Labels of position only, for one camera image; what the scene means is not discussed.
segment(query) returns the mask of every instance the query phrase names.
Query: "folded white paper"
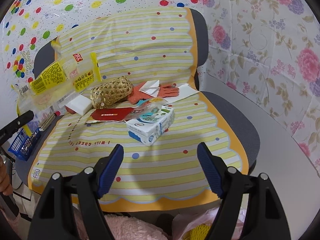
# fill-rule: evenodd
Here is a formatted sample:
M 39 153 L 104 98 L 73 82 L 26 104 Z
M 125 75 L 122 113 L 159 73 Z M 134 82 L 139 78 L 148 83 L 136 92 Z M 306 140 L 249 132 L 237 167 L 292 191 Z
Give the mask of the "folded white paper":
M 181 99 L 192 96 L 196 93 L 199 93 L 198 90 L 195 90 L 189 86 L 189 84 L 183 84 L 179 86 L 179 95 L 177 97 L 165 98 L 168 104 L 172 104 L 173 102 L 179 101 Z
M 139 91 L 146 93 L 152 97 L 157 97 L 160 87 L 159 87 L 159 80 L 151 80 L 147 81 L 140 89 Z

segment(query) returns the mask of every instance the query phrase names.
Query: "barcode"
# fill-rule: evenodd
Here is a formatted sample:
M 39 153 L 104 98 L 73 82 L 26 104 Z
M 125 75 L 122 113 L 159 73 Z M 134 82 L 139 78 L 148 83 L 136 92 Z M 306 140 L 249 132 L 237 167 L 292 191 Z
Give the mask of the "barcode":
M 45 85 L 41 76 L 38 77 L 36 80 L 32 81 L 31 84 L 36 93 L 41 93 L 45 90 Z
M 20 95 L 23 95 L 25 92 L 27 92 L 29 90 L 28 85 L 25 85 L 24 87 L 19 89 L 19 93 Z

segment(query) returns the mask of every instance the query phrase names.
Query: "silver bolt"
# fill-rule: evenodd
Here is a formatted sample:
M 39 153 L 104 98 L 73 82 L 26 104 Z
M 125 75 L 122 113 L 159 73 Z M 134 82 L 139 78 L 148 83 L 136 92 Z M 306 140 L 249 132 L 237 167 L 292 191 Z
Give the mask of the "silver bolt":
M 263 180 L 267 180 L 267 179 L 269 178 L 268 175 L 265 174 L 265 173 L 261 173 L 261 174 L 260 174 L 260 177 L 261 177 L 261 179 L 263 179 Z
M 235 174 L 237 172 L 237 169 L 235 167 L 228 167 L 228 172 Z
M 52 178 L 54 180 L 59 179 L 60 178 L 60 174 L 59 173 L 55 173 L 55 174 L 52 175 Z
M 84 173 L 85 174 L 90 174 L 92 172 L 93 172 L 93 168 L 92 167 L 87 167 L 87 168 L 84 169 Z

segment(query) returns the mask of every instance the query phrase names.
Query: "white box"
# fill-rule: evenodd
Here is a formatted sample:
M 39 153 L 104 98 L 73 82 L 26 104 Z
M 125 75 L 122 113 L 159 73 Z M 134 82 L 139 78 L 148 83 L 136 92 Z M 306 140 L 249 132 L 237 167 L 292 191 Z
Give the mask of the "white box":
M 174 121 L 174 110 L 168 106 L 150 117 L 131 119 L 126 122 L 129 136 L 150 146 L 167 130 Z

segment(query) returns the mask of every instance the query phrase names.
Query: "red logo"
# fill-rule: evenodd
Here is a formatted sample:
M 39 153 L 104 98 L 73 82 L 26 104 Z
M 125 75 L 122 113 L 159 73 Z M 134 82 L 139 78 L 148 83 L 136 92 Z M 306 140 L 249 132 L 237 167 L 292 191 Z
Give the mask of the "red logo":
M 80 55 L 79 53 L 73 54 L 73 56 L 75 57 L 75 59 L 76 59 L 77 62 L 83 60 L 83 58 L 81 57 L 81 55 Z

